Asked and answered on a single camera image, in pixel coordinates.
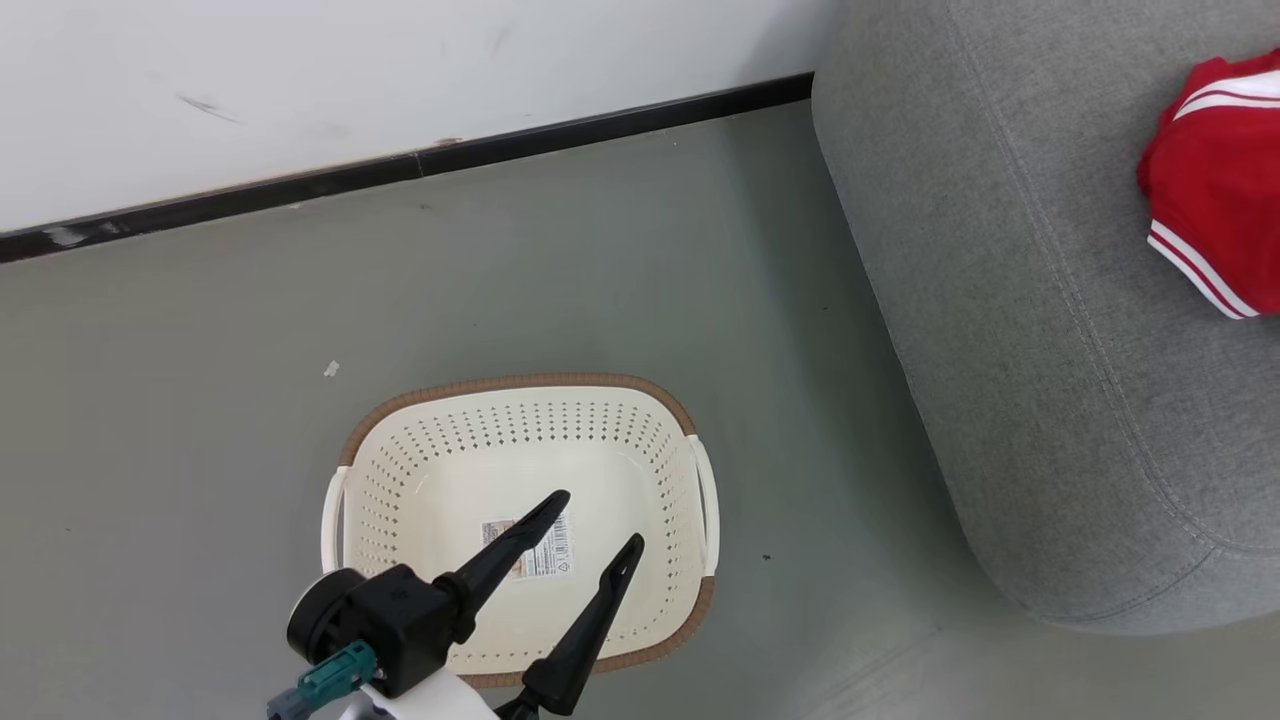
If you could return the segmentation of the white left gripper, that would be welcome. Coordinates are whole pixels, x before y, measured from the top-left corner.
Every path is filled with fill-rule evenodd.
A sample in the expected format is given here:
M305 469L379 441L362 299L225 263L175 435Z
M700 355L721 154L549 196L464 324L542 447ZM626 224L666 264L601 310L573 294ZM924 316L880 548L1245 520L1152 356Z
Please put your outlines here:
M454 571L431 582L451 601L447 623L451 643L465 643L475 632L480 610L522 556L538 547L570 502L557 489ZM500 706L502 719L539 719L540 711L567 717L573 714L613 620L645 550L632 534L600 574L596 593L554 648L522 675L520 694ZM371 685L352 696L339 719L498 719L486 701L463 679L442 669L398 698L387 698Z

